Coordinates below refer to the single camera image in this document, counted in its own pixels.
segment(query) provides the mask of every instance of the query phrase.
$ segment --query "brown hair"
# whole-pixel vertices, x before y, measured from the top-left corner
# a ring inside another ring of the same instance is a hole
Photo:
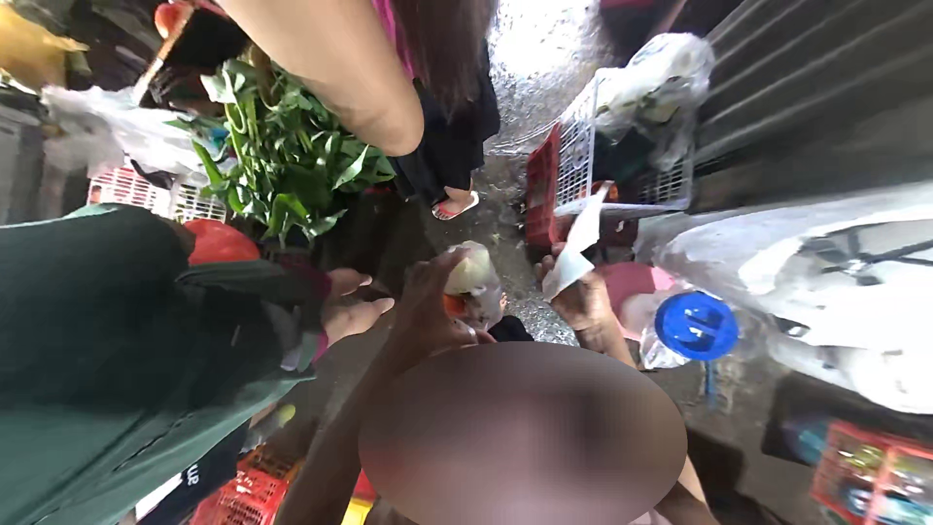
[[[476,100],[498,0],[392,0],[415,74],[448,116]]]

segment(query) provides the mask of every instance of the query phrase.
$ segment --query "vegetable bundle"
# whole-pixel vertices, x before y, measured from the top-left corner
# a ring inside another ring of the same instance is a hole
[[[216,76],[202,77],[211,100],[224,105],[229,134],[221,158],[232,151],[237,159],[221,170],[195,143],[210,178],[205,190],[233,213],[265,224],[263,238],[278,235],[284,244],[298,226],[310,240],[346,212],[342,193],[361,192],[395,172],[381,150],[343,129],[286,71],[257,66],[231,60]]]

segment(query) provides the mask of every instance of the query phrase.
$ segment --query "pink sleeve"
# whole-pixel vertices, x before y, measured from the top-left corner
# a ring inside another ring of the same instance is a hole
[[[395,13],[392,12],[391,0],[372,0],[372,6],[375,7],[376,13],[379,14],[379,21],[383,23],[385,34],[396,48],[398,59],[402,61],[402,67],[405,68],[405,73],[408,74],[409,78],[414,79],[416,75],[414,74],[411,53],[405,45],[405,37],[401,29],[396,27],[396,17]]]

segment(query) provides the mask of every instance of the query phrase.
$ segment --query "hand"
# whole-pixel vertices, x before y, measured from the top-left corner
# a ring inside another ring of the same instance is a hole
[[[543,280],[544,276],[554,269],[554,258],[560,255],[563,249],[564,243],[554,245],[551,250],[553,256],[547,255],[535,265],[538,281]],[[607,322],[616,322],[606,282],[595,272],[581,277],[558,293],[550,302],[550,306],[576,332],[597,328]]]
[[[372,277],[350,268],[338,268],[327,274],[330,277],[330,295],[324,302],[321,323],[327,334],[328,345],[333,345],[348,335],[363,333],[372,328],[382,314],[392,309],[396,300],[391,297],[377,299],[372,303],[343,305],[341,298],[372,283]]]
[[[417,262],[409,271],[389,340],[406,354],[406,366],[438,351],[494,342],[487,333],[455,324],[444,311],[444,285],[467,253],[464,248],[442,253],[431,262]]]

